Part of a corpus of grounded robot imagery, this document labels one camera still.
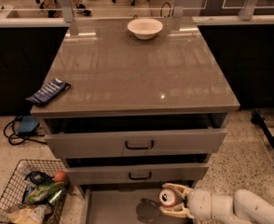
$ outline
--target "gray drawer front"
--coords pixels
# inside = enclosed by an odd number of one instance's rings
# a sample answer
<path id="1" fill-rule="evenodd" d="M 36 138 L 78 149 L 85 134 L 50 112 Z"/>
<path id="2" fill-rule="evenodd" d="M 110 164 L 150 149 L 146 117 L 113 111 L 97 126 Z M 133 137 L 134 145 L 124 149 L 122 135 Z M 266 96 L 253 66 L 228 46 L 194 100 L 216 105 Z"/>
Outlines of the gray drawer front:
<path id="1" fill-rule="evenodd" d="M 208 163 L 154 164 L 134 166 L 105 166 L 66 169 L 75 185 L 167 182 L 171 180 L 200 180 Z"/>
<path id="2" fill-rule="evenodd" d="M 212 153 L 226 129 L 185 131 L 62 133 L 45 140 L 57 158 L 93 158 Z"/>

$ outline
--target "basket of items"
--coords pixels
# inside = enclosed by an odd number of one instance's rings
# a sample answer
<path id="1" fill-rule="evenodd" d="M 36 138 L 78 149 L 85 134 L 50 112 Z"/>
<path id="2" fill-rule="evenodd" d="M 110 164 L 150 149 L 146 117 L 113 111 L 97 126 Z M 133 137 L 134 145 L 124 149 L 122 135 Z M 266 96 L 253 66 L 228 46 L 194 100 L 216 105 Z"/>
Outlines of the basket of items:
<path id="1" fill-rule="evenodd" d="M 21 160 L 0 198 L 0 223 L 57 224 L 69 181 L 61 161 Z"/>

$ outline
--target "glossy countertop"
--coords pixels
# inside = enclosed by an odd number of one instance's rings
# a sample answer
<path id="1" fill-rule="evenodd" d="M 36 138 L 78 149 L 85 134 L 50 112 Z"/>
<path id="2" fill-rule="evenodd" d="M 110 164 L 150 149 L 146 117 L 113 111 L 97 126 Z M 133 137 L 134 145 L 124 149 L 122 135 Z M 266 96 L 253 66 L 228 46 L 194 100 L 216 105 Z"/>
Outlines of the glossy countertop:
<path id="1" fill-rule="evenodd" d="M 45 83 L 71 88 L 37 118 L 217 113 L 240 104 L 191 18 L 160 18 L 162 31 L 140 40 L 131 19 L 74 21 Z"/>

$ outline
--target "white bowl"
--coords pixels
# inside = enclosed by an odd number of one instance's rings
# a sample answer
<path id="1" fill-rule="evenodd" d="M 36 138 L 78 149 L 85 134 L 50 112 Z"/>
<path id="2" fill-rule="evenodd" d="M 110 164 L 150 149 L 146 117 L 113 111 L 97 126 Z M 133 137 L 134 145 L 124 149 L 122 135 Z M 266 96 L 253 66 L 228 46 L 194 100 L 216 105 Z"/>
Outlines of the white bowl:
<path id="1" fill-rule="evenodd" d="M 163 24 L 155 19 L 135 19 L 128 24 L 128 29 L 142 40 L 153 38 L 162 28 Z"/>

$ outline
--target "black package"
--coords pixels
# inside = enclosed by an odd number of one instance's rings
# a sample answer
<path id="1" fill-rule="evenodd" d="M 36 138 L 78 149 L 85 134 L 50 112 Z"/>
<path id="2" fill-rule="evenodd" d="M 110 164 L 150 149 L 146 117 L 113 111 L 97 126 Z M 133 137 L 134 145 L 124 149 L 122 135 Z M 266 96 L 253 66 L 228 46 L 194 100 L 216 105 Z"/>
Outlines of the black package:
<path id="1" fill-rule="evenodd" d="M 49 83 L 44 85 L 31 97 L 25 100 L 33 102 L 37 106 L 47 105 L 51 100 L 58 96 L 61 92 L 70 88 L 71 85 L 59 78 L 53 78 Z"/>

